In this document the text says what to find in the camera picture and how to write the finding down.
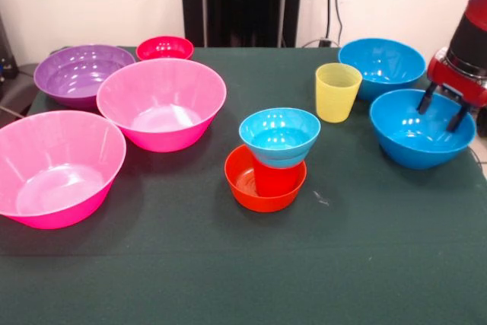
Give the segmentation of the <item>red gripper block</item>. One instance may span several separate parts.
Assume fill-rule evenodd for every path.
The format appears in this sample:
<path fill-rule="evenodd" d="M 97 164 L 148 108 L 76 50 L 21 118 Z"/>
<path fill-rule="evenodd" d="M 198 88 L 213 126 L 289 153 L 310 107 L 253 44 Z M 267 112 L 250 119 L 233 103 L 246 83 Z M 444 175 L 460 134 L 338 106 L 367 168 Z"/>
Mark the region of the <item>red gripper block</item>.
<path fill-rule="evenodd" d="M 471 108 L 486 106 L 486 69 L 478 68 L 457 58 L 448 47 L 439 49 L 428 65 L 427 76 L 430 85 L 417 107 L 424 114 L 431 105 L 437 86 L 448 89 L 460 96 L 460 110 L 447 125 L 448 132 L 455 132 Z"/>

